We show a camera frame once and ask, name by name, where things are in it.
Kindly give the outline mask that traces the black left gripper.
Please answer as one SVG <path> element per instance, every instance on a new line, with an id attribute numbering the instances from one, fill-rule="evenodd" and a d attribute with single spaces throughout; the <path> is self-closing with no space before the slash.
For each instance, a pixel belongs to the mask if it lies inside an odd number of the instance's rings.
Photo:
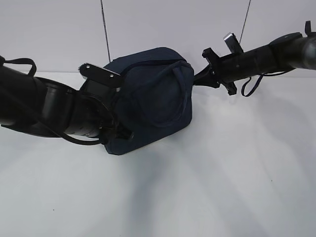
<path id="1" fill-rule="evenodd" d="M 106 145 L 115 138 L 133 138 L 134 133 L 98 96 L 55 81 L 44 84 L 47 93 L 42 118 L 49 128 L 44 129 L 42 137 L 59 137 L 78 145 Z"/>

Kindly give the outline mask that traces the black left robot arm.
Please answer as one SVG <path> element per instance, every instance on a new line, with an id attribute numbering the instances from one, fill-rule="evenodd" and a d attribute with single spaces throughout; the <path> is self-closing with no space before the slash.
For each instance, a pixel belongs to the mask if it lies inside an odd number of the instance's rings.
<path id="1" fill-rule="evenodd" d="M 123 77 L 89 63 L 79 67 L 80 89 L 36 76 L 32 59 L 0 60 L 0 124 L 2 127 L 45 138 L 93 146 L 133 132 L 114 111 L 111 99 L 120 91 Z"/>

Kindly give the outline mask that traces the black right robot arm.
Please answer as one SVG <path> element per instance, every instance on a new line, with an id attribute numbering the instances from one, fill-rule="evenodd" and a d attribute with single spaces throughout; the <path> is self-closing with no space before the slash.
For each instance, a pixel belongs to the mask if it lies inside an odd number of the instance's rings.
<path id="1" fill-rule="evenodd" d="M 254 88 L 263 77 L 278 76 L 295 69 L 315 70 L 316 34 L 300 32 L 279 37 L 267 45 L 250 51 L 243 51 L 234 34 L 229 34 L 225 43 L 230 54 L 218 56 L 211 48 L 203 51 L 202 56 L 208 66 L 195 75 L 194 84 L 219 88 L 223 85 L 229 95 L 237 93 L 234 82 L 259 76 Z"/>

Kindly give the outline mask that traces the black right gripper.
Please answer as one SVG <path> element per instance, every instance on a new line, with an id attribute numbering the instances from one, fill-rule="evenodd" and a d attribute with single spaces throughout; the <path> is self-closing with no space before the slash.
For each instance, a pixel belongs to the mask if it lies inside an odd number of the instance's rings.
<path id="1" fill-rule="evenodd" d="M 234 61 L 238 59 L 236 54 L 228 58 L 219 57 L 211 48 L 207 48 L 202 56 L 208 61 L 208 66 L 194 76 L 196 86 L 219 88 L 223 85 L 229 95 L 236 95 L 235 81 L 251 77 L 250 72 L 243 72 L 241 64 Z"/>

